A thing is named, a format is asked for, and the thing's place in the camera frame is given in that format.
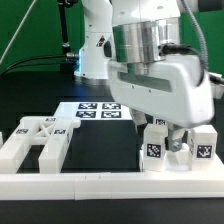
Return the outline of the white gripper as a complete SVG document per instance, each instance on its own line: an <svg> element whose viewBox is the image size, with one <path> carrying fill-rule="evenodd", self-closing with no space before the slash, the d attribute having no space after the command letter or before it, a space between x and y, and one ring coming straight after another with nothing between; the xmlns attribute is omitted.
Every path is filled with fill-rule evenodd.
<svg viewBox="0 0 224 224"><path fill-rule="evenodd" d="M147 75L129 73L125 64L114 60L108 62L112 97L131 108L137 134L147 126L145 114L175 124L168 126L168 150L172 152L182 149L183 128L207 124L214 116L208 73L202 81L200 75L200 61L193 55L168 55L150 64Z"/></svg>

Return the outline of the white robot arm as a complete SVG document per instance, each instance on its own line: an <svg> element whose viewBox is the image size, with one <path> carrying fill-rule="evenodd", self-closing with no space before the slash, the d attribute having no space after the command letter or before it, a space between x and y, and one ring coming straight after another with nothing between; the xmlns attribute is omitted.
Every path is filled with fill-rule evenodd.
<svg viewBox="0 0 224 224"><path fill-rule="evenodd" d="M103 45L113 99L167 121L167 146L214 116L204 34L194 14L224 10L224 0L108 0L112 34Z"/></svg>

